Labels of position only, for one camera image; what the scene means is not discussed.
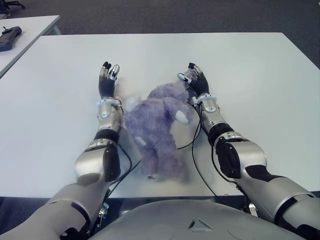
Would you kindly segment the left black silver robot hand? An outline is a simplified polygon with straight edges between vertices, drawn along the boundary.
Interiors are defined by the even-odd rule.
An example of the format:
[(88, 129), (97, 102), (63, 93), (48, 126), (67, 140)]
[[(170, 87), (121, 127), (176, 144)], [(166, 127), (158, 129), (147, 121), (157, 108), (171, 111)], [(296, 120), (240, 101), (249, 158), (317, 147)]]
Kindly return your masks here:
[(120, 66), (106, 61), (99, 72), (98, 91), (101, 99), (113, 98), (115, 94), (115, 82), (118, 78)]

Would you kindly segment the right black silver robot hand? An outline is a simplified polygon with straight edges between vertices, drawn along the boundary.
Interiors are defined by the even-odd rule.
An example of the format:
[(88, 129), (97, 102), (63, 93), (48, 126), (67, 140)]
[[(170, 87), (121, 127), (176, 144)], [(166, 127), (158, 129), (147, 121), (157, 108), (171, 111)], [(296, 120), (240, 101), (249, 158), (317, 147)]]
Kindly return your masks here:
[(178, 73), (177, 77), (187, 84), (199, 97), (203, 94), (209, 94), (208, 81), (199, 66), (190, 62), (186, 73)]

